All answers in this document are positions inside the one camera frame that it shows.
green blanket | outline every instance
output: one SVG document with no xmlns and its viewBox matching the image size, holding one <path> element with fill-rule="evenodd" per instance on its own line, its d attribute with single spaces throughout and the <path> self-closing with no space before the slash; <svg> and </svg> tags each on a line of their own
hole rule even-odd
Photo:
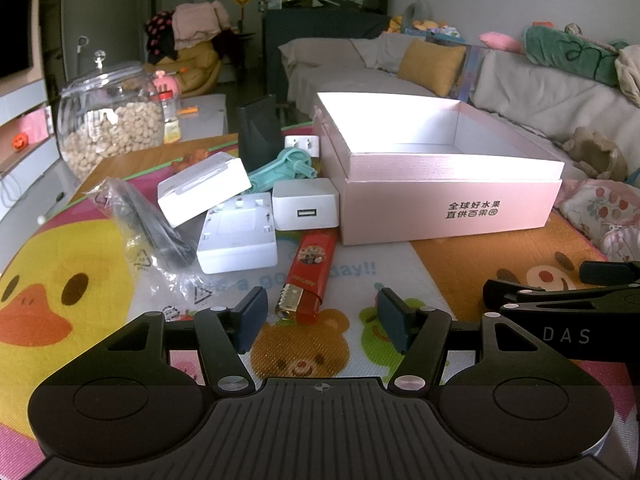
<svg viewBox="0 0 640 480">
<path fill-rule="evenodd" d="M 537 25 L 525 31 L 524 48 L 532 63 L 559 68 L 614 88 L 620 86 L 615 66 L 618 54 L 584 38 Z"/>
</svg>

ribbed black surface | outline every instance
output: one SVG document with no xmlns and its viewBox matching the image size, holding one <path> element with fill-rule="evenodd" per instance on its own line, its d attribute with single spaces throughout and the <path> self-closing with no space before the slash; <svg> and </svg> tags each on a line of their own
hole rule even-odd
<svg viewBox="0 0 640 480">
<path fill-rule="evenodd" d="M 52 458 L 31 480 L 614 480 L 591 457 L 551 468 L 505 465 L 459 444 L 430 406 L 376 379 L 271 379 L 222 400 L 202 430 L 151 462 L 87 468 Z"/>
</svg>

usb port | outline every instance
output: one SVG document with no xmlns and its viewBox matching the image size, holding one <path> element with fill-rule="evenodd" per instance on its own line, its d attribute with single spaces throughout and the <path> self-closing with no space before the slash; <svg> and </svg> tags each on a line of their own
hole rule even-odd
<svg viewBox="0 0 640 480">
<path fill-rule="evenodd" d="M 318 216 L 317 209 L 298 209 L 298 218 L 303 216 Z"/>
</svg>

yellow chair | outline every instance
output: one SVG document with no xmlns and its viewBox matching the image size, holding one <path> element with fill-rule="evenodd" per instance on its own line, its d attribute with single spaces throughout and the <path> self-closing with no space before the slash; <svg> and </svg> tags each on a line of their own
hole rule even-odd
<svg viewBox="0 0 640 480">
<path fill-rule="evenodd" d="M 211 93 L 218 84 L 222 61 L 213 50 L 210 41 L 203 41 L 191 48 L 178 51 L 178 59 L 161 59 L 158 64 L 145 64 L 147 72 L 164 70 L 176 72 L 175 78 L 180 85 L 180 97 L 194 97 Z"/>
</svg>

jar lid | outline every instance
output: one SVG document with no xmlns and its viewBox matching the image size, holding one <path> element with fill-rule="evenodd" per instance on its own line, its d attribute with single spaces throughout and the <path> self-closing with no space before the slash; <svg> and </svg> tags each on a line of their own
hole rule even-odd
<svg viewBox="0 0 640 480">
<path fill-rule="evenodd" d="M 102 86 L 108 85 L 109 83 L 123 81 L 125 79 L 128 79 L 129 77 L 144 72 L 142 63 L 137 61 L 120 63 L 118 65 L 109 67 L 108 70 L 105 70 L 102 66 L 102 62 L 105 58 L 106 54 L 104 53 L 104 51 L 98 50 L 95 53 L 94 57 L 94 61 L 98 68 L 74 79 L 60 91 L 60 96 L 68 97 L 69 95 L 75 94 L 76 92 L 86 92 L 87 90 L 100 88 Z"/>
</svg>

